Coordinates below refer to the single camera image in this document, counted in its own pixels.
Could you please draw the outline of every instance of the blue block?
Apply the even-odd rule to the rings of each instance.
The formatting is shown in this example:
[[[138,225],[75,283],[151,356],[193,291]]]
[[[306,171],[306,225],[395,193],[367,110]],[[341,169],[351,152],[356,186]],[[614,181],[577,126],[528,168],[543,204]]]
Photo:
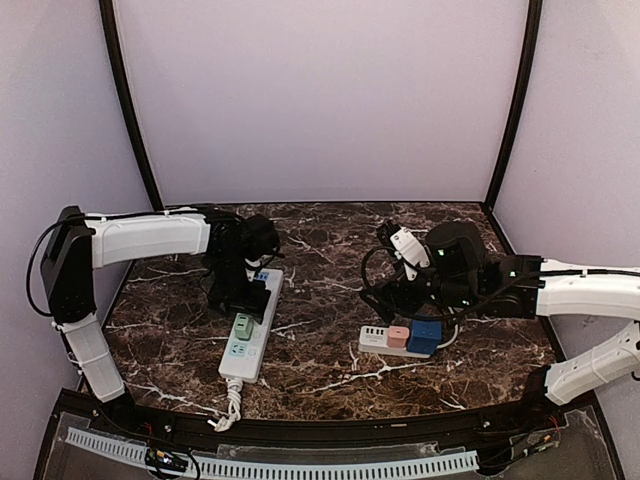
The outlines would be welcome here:
[[[440,322],[411,321],[411,335],[407,343],[407,351],[433,355],[442,341],[442,324]]]

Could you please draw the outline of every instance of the marble tabletop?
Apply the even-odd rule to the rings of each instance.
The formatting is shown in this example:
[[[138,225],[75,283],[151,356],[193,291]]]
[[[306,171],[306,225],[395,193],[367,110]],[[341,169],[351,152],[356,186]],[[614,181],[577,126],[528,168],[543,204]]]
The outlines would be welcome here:
[[[474,203],[235,205],[275,221],[285,282],[259,381],[245,384],[251,419],[357,420],[435,414],[517,400],[527,374],[555,361],[538,320],[468,319],[458,340],[426,360],[358,351],[362,325],[382,325],[358,297],[359,265],[387,219],[421,238],[443,221],[474,222],[504,255]],[[226,411],[218,375],[232,320],[207,306],[197,256],[136,262],[105,326],[136,401],[169,410]]]

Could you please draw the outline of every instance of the white wall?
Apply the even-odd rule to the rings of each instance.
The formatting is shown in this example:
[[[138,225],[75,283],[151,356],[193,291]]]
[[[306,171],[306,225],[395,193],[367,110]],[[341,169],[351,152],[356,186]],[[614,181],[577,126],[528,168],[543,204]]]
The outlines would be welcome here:
[[[33,242],[65,205],[148,208],[121,118],[97,1],[0,2],[3,479],[31,478],[60,388],[78,381],[49,319],[27,305],[24,275]],[[104,312],[123,267],[100,273]],[[34,285],[45,306],[41,283]]]
[[[640,3],[545,2],[531,83],[496,215],[516,250],[640,265]],[[620,330],[554,319],[567,353]],[[638,384],[598,395],[628,478],[640,478]]]
[[[525,0],[118,0],[163,198],[481,200]]]

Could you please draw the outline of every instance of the pink cube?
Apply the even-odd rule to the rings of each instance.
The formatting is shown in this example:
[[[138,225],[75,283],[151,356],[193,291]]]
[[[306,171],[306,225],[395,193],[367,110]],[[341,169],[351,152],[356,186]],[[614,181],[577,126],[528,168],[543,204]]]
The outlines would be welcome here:
[[[405,348],[410,333],[407,327],[389,327],[387,331],[387,347]]]

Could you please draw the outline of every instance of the power strip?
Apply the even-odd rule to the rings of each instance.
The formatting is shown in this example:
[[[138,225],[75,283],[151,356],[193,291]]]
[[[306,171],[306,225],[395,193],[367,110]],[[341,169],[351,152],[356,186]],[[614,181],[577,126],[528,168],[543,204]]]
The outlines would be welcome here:
[[[425,353],[407,352],[406,348],[387,347],[387,332],[385,327],[372,327],[365,325],[360,329],[358,340],[358,350],[368,353],[379,353],[380,355],[396,355],[398,357],[429,358],[431,355]]]
[[[271,323],[276,314],[276,305],[284,274],[281,270],[265,268],[256,277],[267,283],[267,290],[271,291],[267,308],[264,311],[262,323],[253,322],[253,331],[249,340],[240,340],[236,335],[236,320],[234,320],[229,340],[224,350],[218,372],[223,378],[238,378],[244,382],[256,383],[260,373],[260,365],[267,346],[267,339],[271,331]]]

